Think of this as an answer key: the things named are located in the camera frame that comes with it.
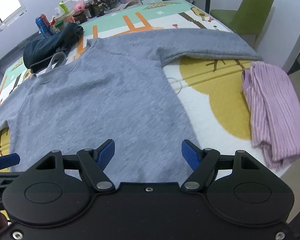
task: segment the blue can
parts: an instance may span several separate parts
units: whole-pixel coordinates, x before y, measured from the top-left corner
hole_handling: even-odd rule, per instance
[[[53,35],[53,32],[50,29],[50,24],[44,14],[37,17],[35,19],[35,23],[37,24],[37,26],[44,38],[48,38]]]

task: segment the gray sweatshirt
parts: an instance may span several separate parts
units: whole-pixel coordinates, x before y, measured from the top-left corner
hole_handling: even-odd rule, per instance
[[[105,169],[120,182],[183,183],[191,169],[181,143],[197,143],[163,66],[196,58],[260,59],[234,33],[178,29],[94,39],[74,62],[25,80],[0,106],[0,130],[10,129],[10,153],[25,171],[54,149],[75,154],[111,138]],[[68,174],[78,176],[74,171]]]

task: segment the screw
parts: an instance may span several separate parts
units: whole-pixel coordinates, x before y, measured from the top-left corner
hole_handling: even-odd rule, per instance
[[[284,232],[278,232],[275,235],[275,240],[283,240],[286,237],[286,234]]]
[[[110,189],[112,187],[112,183],[109,181],[101,181],[97,184],[98,189]]]
[[[21,240],[23,238],[23,234],[21,232],[15,231],[12,233],[12,237],[15,240]]]
[[[185,188],[186,189],[197,189],[200,187],[200,184],[195,181],[188,181],[185,183]]]

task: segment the gray strap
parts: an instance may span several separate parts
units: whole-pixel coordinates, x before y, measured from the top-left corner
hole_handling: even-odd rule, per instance
[[[54,54],[52,59],[50,60],[50,63],[48,65],[45,73],[52,70],[52,65],[55,64],[55,63],[57,63],[55,65],[55,68],[59,67],[61,65],[64,65],[66,63],[66,61],[65,61],[66,57],[67,57],[67,55],[64,52],[57,52],[56,54]]]

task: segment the play mat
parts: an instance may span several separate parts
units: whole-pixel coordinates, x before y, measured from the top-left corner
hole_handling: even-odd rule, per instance
[[[210,15],[184,0],[163,1],[126,9],[91,20],[82,27],[84,37],[71,50],[67,63],[84,52],[87,39],[97,37],[168,28],[230,32]],[[228,155],[244,149],[264,163],[261,150],[251,146],[250,113],[241,88],[241,71],[244,68],[250,68],[249,61],[183,57],[165,66],[163,70],[190,118],[200,148],[211,147]],[[0,87],[0,104],[29,75],[30,71],[26,69],[22,58],[9,67]],[[9,130],[3,129],[0,132],[0,156],[8,154],[8,151]],[[273,172],[281,176],[286,170],[287,168]],[[229,173],[231,171],[219,171],[218,177]]]

